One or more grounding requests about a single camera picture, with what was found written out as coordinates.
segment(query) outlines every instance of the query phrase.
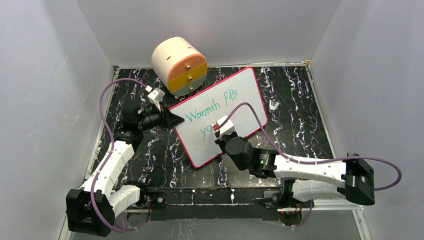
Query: red whiteboard border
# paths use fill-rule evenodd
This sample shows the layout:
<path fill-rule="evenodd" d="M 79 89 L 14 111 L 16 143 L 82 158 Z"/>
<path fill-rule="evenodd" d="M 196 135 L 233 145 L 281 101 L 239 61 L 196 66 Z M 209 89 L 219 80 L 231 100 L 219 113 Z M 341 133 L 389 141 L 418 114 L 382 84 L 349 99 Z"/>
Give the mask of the red whiteboard border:
<path fill-rule="evenodd" d="M 256 81 L 257 91 L 259 92 L 259 97 L 260 97 L 260 99 L 261 99 L 261 101 L 262 101 L 262 107 L 263 107 L 263 111 L 265 112 L 265 117 L 266 117 L 266 122 L 265 122 L 265 124 L 264 124 L 264 125 L 262 125 L 262 127 L 265 127 L 265 125 L 267 125 L 267 124 L 268 124 L 268 115 L 267 115 L 267 110 L 265 109 L 264 100 L 262 99 L 261 89 L 259 88 L 258 79 L 256 78 L 255 70 L 254 70 L 254 69 L 253 69 L 253 67 L 251 67 L 251 66 L 245 67 L 245 68 L 243 68 L 242 70 L 240 70 L 240 71 L 238 71 L 238 72 L 236 72 L 236 73 L 234 73 L 234 74 L 232 74 L 232 75 L 230 75 L 230 76 L 226 77 L 224 80 L 221 80 L 221 81 L 219 81 L 219 82 L 215 83 L 214 85 L 209 86 L 208 88 L 203 89 L 202 91 L 200 91 L 200 92 L 198 92 L 198 93 L 194 94 L 193 96 L 191 96 L 191 97 L 189 97 L 189 98 L 185 99 L 184 101 L 179 102 L 179 103 L 177 103 L 176 105 L 172 106 L 169 110 L 172 110 L 173 108 L 176 108 L 177 106 L 179 106 L 179 105 L 181 105 L 181 104 L 183 104 L 183 103 L 187 102 L 188 100 L 190 100 L 190 99 L 192 99 L 192 98 L 196 97 L 197 95 L 199 95 L 199 94 L 201 94 L 201 93 L 205 92 L 206 90 L 211 89 L 212 87 L 215 87 L 216 85 L 218 85 L 218 84 L 220 84 L 220 83 L 222 83 L 222 82 L 224 82 L 224 81 L 226 81 L 226 80 L 230 79 L 231 77 L 233 77 L 233 76 L 235 76 L 235 75 L 237 75 L 237 74 L 239 74 L 239 73 L 241 73 L 241 72 L 243 72 L 243 71 L 245 71 L 245 70 L 247 70 L 247 69 L 250 69 L 250 70 L 253 72 L 254 80 Z M 179 133 L 178 133 L 178 131 L 177 131 L 177 128 L 175 127 L 174 129 L 175 129 L 176 134 L 178 135 L 178 138 L 179 138 L 179 141 L 180 141 L 180 142 L 181 142 L 181 144 L 182 144 L 182 147 L 184 148 L 185 152 L 187 153 L 188 158 L 190 159 L 191 164 L 192 164 L 195 168 L 197 168 L 197 169 L 198 169 L 198 168 L 201 168 L 201 167 L 205 166 L 206 164 L 208 164 L 210 161 L 212 161 L 213 159 L 215 159 L 215 158 L 217 157 L 217 156 L 214 156 L 214 157 L 212 157 L 211 159 L 209 159 L 208 161 L 206 161 L 204 164 L 202 164 L 202 165 L 200 165 L 200 166 L 196 166 L 196 165 L 193 163 L 192 157 L 190 156 L 189 152 L 187 151 L 187 148 L 186 148 L 186 146 L 184 145 L 184 142 L 183 142 L 183 140 L 181 139 L 180 134 L 179 134 Z M 258 127 L 256 130 L 254 130 L 253 132 L 251 132 L 250 134 L 248 134 L 246 137 L 249 137 L 249 136 L 251 136 L 252 134 L 256 133 L 259 129 L 261 129 L 261 128 L 260 128 L 260 127 Z"/>

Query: word warmth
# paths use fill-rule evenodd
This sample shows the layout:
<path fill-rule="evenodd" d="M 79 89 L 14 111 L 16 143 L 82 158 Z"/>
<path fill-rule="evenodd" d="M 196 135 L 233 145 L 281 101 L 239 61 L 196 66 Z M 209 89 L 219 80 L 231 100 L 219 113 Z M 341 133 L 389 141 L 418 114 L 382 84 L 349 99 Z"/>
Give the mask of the word warmth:
<path fill-rule="evenodd" d="M 190 120 L 190 122 L 193 122 L 193 118 L 195 119 L 199 119 L 203 116 L 207 116 L 208 114 L 212 113 L 213 111 L 220 109 L 221 106 L 219 103 L 215 103 L 215 100 L 212 99 L 212 105 L 208 106 L 205 110 L 199 111 L 197 109 L 194 109 L 194 114 L 193 112 L 190 112 L 190 116 L 188 116 L 187 114 L 185 115 L 188 120 Z"/>

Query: whiteboard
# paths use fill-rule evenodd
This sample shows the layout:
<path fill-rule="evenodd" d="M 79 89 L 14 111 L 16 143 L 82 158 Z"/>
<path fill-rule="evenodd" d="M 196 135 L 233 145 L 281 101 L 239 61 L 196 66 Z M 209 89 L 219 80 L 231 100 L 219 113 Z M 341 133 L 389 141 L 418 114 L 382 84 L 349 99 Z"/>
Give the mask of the whiteboard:
<path fill-rule="evenodd" d="M 229 115 L 243 102 L 252 105 L 263 126 L 268 123 L 258 81 L 251 67 L 236 72 L 170 109 L 173 114 L 185 119 L 175 130 L 195 168 L 202 167 L 222 153 L 215 144 L 217 138 L 212 125 L 216 125 L 218 119 Z M 260 129 L 246 105 L 234 113 L 231 121 L 240 137 L 249 136 Z"/>

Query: marble tabletop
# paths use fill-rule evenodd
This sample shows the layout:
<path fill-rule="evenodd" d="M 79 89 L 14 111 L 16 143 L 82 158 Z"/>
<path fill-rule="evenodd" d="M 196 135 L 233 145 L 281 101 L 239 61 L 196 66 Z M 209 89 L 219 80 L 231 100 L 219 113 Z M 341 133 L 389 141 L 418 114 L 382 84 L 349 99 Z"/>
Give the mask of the marble tabletop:
<path fill-rule="evenodd" d="M 168 92 L 151 68 L 120 69 L 118 78 L 134 78 L 161 88 L 165 92 L 163 103 L 171 107 L 191 95 L 240 71 L 242 67 L 210 67 L 203 85 L 190 95 L 175 98 Z M 253 67 L 262 99 L 267 107 L 270 100 L 280 102 L 274 113 L 268 114 L 266 132 L 287 154 L 327 159 L 332 158 L 329 140 L 319 113 L 316 98 L 305 66 Z M 147 94 L 133 82 L 121 82 L 114 88 L 108 109 L 107 122 L 113 129 L 119 121 L 123 106 L 148 104 Z M 96 169 L 109 146 L 110 138 L 103 129 L 94 161 Z M 254 147 L 272 149 L 261 131 L 252 134 L 248 141 Z M 263 188 L 280 187 L 281 179 L 259 179 L 240 171 L 228 157 L 213 160 L 204 167 L 192 166 L 174 130 L 157 127 L 144 134 L 144 140 L 134 157 L 123 168 L 116 187 L 125 181 L 144 182 L 151 188 Z"/>

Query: gray floor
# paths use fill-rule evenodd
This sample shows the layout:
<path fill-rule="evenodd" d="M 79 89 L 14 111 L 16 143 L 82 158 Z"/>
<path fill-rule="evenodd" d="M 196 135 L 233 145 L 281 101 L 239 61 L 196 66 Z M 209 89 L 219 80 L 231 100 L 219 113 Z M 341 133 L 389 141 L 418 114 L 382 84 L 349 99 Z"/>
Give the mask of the gray floor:
<path fill-rule="evenodd" d="M 351 210 L 316 210 L 295 230 L 260 219 L 179 219 L 152 221 L 136 232 L 111 232 L 106 238 L 72 233 L 71 240 L 360 240 Z"/>

